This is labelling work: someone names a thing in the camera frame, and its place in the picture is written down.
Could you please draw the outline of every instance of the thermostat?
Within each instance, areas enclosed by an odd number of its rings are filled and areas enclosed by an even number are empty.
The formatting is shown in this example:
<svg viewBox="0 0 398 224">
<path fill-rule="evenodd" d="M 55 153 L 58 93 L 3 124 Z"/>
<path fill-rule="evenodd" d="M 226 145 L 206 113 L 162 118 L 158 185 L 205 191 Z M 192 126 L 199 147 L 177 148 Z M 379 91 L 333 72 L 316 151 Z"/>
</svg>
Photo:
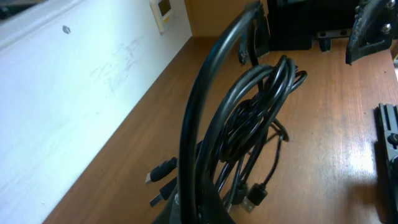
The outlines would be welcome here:
<svg viewBox="0 0 398 224">
<path fill-rule="evenodd" d="M 160 33 L 164 33 L 170 26 L 173 18 L 173 9 L 170 0 L 150 0 L 150 7 L 154 13 Z"/>
</svg>

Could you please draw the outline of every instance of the white wall-mounted device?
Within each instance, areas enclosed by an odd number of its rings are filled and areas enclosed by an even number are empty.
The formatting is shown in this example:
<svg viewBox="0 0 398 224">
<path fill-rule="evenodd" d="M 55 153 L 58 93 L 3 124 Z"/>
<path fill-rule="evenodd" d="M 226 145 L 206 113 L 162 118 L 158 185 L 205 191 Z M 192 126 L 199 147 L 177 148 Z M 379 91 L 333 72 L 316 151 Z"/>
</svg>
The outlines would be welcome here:
<svg viewBox="0 0 398 224">
<path fill-rule="evenodd" d="M 150 0 L 150 7 L 154 13 L 160 33 L 164 33 L 172 23 L 174 12 L 170 0 Z"/>
</svg>

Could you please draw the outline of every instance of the wooden desk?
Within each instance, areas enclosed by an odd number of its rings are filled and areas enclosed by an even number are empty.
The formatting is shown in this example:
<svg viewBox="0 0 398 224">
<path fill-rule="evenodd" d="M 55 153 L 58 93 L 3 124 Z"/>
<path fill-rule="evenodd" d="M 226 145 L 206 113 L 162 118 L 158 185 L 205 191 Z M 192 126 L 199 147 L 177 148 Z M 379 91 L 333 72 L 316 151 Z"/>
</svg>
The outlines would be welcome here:
<svg viewBox="0 0 398 224">
<path fill-rule="evenodd" d="M 190 39 L 131 111 L 45 223 L 149 223 L 164 206 L 149 206 L 161 186 L 145 185 L 146 174 L 178 155 L 188 94 L 214 39 Z M 390 52 L 345 64 L 345 40 L 332 51 L 273 52 L 261 62 L 275 65 L 282 54 L 308 72 L 278 114 L 290 142 L 283 143 L 268 196 L 250 215 L 235 208 L 237 223 L 379 223 L 373 109 L 398 103 Z M 235 79 L 247 70 L 236 51 L 224 63 L 205 108 L 200 136 Z M 266 146 L 249 179 L 262 181 L 275 143 Z"/>
</svg>

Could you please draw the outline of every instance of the display screen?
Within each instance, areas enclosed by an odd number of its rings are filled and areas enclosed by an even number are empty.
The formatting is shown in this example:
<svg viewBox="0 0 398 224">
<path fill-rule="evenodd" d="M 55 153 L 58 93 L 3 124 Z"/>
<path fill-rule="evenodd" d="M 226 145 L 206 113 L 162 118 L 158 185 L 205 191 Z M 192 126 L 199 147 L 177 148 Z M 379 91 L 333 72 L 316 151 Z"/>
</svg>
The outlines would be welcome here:
<svg viewBox="0 0 398 224">
<path fill-rule="evenodd" d="M 162 16 L 166 15 L 170 11 L 172 6 L 170 5 L 170 0 L 162 0 L 159 2 L 159 9 Z"/>
</svg>

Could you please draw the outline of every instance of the white wall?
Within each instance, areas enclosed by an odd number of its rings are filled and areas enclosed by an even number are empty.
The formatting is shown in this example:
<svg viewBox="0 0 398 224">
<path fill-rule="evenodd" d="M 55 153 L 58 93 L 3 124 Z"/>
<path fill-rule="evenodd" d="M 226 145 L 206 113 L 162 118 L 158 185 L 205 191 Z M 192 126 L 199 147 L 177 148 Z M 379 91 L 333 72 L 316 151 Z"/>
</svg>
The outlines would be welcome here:
<svg viewBox="0 0 398 224">
<path fill-rule="evenodd" d="M 181 49 L 172 4 L 164 35 L 148 0 L 49 0 L 0 26 L 0 223 L 42 222 Z"/>
</svg>

